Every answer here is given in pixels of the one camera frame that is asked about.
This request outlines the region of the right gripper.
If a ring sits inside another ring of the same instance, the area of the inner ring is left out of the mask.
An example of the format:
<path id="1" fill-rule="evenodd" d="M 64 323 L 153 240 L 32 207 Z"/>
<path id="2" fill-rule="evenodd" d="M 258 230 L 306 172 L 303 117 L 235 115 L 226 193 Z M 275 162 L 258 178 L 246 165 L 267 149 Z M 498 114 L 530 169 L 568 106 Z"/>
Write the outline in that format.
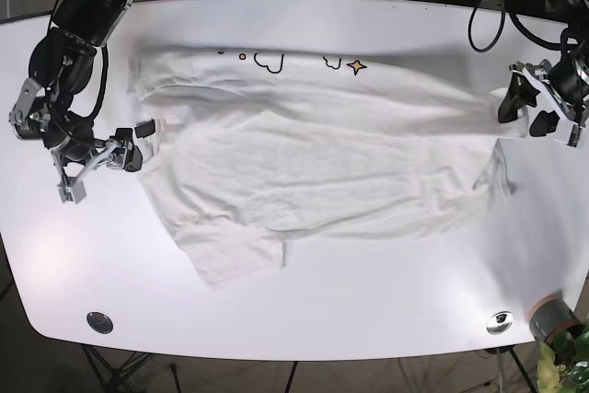
<path id="1" fill-rule="evenodd" d="M 99 152 L 102 142 L 94 137 L 93 126 L 102 108 L 98 94 L 93 110 L 82 117 L 69 110 L 73 96 L 57 90 L 39 94 L 43 87 L 35 80 L 24 82 L 17 103 L 9 112 L 9 123 L 16 137 L 24 141 L 41 140 L 55 156 L 60 181 L 58 191 L 63 203 L 80 203 L 87 196 L 84 179 L 102 166 L 125 172 L 139 172 L 144 163 L 147 141 L 156 134 L 156 121 L 138 122 L 133 128 L 118 128 L 109 139 L 115 144 L 112 152 Z M 82 165 L 70 177 L 65 166 Z"/>

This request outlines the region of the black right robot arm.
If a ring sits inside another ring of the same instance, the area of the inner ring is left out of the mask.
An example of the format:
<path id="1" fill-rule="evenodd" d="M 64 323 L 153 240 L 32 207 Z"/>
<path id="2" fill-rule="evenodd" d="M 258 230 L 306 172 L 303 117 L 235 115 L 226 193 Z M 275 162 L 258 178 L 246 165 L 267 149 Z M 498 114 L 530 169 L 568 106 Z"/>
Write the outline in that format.
<path id="1" fill-rule="evenodd" d="M 97 168 L 139 171 L 143 155 L 135 142 L 156 131 L 154 121 L 119 128 L 106 140 L 93 131 L 106 97 L 107 42 L 133 2 L 56 0 L 9 113 L 17 138 L 40 140 L 51 153 L 63 202 L 81 202 L 87 195 L 83 180 Z"/>

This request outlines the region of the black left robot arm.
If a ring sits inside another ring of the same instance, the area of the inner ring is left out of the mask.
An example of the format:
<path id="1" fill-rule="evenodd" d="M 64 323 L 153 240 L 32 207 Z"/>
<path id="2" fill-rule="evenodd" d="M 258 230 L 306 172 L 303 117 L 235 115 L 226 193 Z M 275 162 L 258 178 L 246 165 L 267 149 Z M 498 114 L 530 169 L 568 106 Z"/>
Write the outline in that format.
<path id="1" fill-rule="evenodd" d="M 528 133 L 550 137 L 570 147 L 588 141 L 588 0 L 499 0 L 501 18 L 536 46 L 555 52 L 556 63 L 517 62 L 510 67 L 511 80 L 497 111 L 499 122 L 508 123 L 533 111 Z M 539 37 L 521 15 L 543 15 L 564 26 L 555 41 Z"/>

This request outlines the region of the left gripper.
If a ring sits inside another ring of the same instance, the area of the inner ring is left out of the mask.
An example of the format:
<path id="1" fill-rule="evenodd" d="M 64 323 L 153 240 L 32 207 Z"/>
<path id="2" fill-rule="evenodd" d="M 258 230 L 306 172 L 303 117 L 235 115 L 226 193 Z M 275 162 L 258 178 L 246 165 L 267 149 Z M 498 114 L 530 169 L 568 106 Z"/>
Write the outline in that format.
<path id="1" fill-rule="evenodd" d="M 551 64 L 510 66 L 512 76 L 497 110 L 498 122 L 516 121 L 519 111 L 524 107 L 537 106 L 537 96 L 540 94 L 550 99 L 552 104 L 558 104 L 559 95 L 564 102 L 572 105 L 574 121 L 567 116 L 561 117 L 555 110 L 541 110 L 529 126 L 529 135 L 535 138 L 547 137 L 576 148 L 581 143 L 583 133 L 582 126 L 577 122 L 586 121 L 588 109 L 588 53 L 567 53 L 551 68 Z"/>

